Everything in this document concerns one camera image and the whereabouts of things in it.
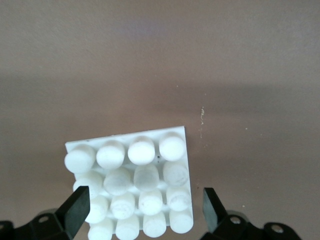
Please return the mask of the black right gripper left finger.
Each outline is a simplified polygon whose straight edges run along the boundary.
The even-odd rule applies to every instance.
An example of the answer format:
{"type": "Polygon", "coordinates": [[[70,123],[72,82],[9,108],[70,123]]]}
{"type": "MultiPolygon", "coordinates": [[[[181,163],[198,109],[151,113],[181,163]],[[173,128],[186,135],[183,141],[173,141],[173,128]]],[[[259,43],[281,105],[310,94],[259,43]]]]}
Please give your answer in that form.
{"type": "Polygon", "coordinates": [[[9,220],[0,222],[2,240],[72,240],[90,213],[88,186],[78,187],[55,211],[37,215],[15,228],[9,220]]]}

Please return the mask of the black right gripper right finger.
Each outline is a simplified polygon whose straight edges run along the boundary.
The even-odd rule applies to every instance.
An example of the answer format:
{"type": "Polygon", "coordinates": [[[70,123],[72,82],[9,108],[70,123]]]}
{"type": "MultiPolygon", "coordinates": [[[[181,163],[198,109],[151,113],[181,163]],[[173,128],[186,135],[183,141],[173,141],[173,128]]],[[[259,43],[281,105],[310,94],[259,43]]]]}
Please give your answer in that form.
{"type": "Polygon", "coordinates": [[[227,211],[212,187],[203,189],[202,212],[208,232],[202,240],[299,240],[301,237],[288,225],[268,222],[254,226],[238,212],[227,211]]]}

